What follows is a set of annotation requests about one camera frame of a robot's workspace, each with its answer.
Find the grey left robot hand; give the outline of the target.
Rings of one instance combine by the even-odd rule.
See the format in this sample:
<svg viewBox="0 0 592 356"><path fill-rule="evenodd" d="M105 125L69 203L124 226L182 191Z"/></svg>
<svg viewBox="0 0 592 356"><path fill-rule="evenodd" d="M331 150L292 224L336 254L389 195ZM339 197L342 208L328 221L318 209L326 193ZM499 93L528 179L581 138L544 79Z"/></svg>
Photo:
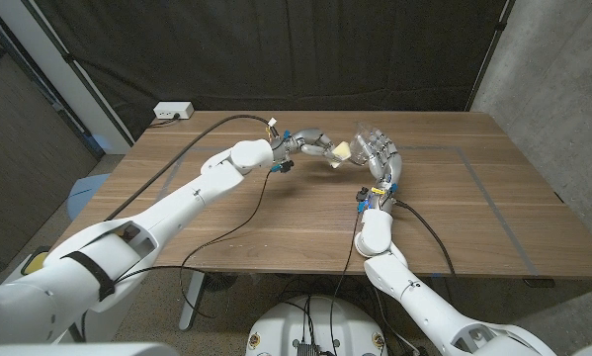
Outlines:
<svg viewBox="0 0 592 356"><path fill-rule="evenodd" d="M304 153L326 159L332 167L337 167L343 158L336 154L336 145L321 129L309 128L296 133L285 132L270 139L274 166L272 172L287 173L294 167L293 154Z"/></svg>

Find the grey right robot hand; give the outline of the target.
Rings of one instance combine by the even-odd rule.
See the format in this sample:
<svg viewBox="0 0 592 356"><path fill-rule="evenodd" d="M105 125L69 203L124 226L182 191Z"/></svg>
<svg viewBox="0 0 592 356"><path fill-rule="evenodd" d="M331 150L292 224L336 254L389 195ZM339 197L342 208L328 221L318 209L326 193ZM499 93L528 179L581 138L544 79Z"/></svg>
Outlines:
<svg viewBox="0 0 592 356"><path fill-rule="evenodd" d="M394 142L377 128L360 130L356 140L376 179L374 188L377 192L371 199L371 207L390 214L392 196L398 188L402 171L401 155Z"/></svg>

